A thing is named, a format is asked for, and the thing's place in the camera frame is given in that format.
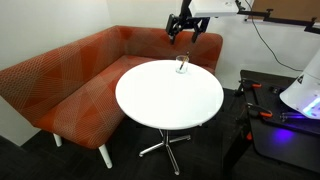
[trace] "table base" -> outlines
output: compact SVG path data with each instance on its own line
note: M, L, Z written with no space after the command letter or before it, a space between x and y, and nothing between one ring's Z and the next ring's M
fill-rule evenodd
M153 151L153 150L155 150L155 149L158 149L158 148L160 148L160 147L162 147L162 146L166 146L166 149L167 149L167 151L168 151L168 154L169 154L171 163L172 163L173 168L174 168L174 173L175 173L176 175L179 175L179 174L180 174L180 170L179 170L178 164L177 164L177 162L176 162L176 159L175 159L174 156L173 156L173 153L172 153L172 151L171 151L171 148L170 148L169 144L170 144L170 143L177 142L177 141L181 141L181 140L190 140L190 139L191 139L191 136L190 136L190 135L186 135L186 136L181 136L181 137L178 137L178 138L169 140L169 131L168 131L168 130L163 130L163 131L164 131L164 134L162 134L162 131L161 131L161 130L159 130L159 131L160 131L161 136L163 137L163 141L162 141L161 143L159 143L159 144L156 144L156 145L154 145L154 146L151 146L151 147L149 147L149 148L141 151L141 152L139 153L139 156L140 156L140 157L143 157L144 154L146 154L146 153L148 153L148 152L150 152L150 151Z

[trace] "orange patterned sofa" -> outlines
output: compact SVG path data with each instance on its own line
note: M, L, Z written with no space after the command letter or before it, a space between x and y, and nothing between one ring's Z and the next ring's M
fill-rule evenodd
M0 95L34 127L102 153L124 117L115 99L130 68L190 52L190 62L214 74L222 47L218 34L181 32L171 45L165 30L114 26L0 71Z

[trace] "white wall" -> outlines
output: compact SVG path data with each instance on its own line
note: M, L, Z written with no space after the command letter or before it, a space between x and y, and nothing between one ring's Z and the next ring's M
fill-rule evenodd
M165 28L169 14L179 15L179 0L106 0L111 23Z
M105 0L0 0L0 70L109 27ZM38 129L0 98L0 135L18 145Z
M252 22L242 20L241 16L213 19L208 28L224 38L216 73L223 87L236 89L241 69L289 77L301 73L277 63ZM303 70L320 47L320 35L304 32L303 27L265 22L256 26L278 60L295 69Z

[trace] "dark floor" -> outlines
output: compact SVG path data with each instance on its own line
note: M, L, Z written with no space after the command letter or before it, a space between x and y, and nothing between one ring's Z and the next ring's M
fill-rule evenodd
M233 101L232 91L225 90L222 110L215 118L201 127L172 133L173 136L192 136L190 141L171 145L180 167L179 176L174 174L164 148L150 152L142 158L138 156L141 150L159 143L161 136L158 130L126 118L107 143L113 161L112 169L106 168L98 150L89 150L68 141L64 141L58 148L51 134L40 131L22 146L30 157L36 157L37 161L31 164L32 173L21 179L221 179L222 157L230 145L235 128L234 120L239 115L242 104L242 98ZM320 179L317 173L263 158L257 155L252 147L236 164L232 177L235 180Z

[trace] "black cable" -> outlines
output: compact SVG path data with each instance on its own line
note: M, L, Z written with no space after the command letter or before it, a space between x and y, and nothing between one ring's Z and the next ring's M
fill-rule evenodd
M250 7L250 11L252 11L251 5L248 3L247 0L245 0L245 1L246 1L246 3L248 4L248 6ZM252 24L253 24L254 28L255 28L256 31L257 31L258 36L260 37L260 39L262 40L262 42L267 46L267 48L268 48L268 49L270 50L270 52L273 54L275 60L276 60L280 65L282 65L282 66L284 66L284 67L286 67L286 68L289 68L289 69L291 69L291 70L294 70L294 71L303 71L303 70L295 69L295 68L292 68L292 67L290 67L290 66L288 66L288 65L282 64L282 63L278 60L278 58L277 58L276 54L273 52L273 50L269 47L269 45L268 45L268 44L265 42L265 40L262 38L262 36L261 36L261 34L260 34L260 32L259 32L256 24L254 23L253 16L251 16L251 21L252 21Z

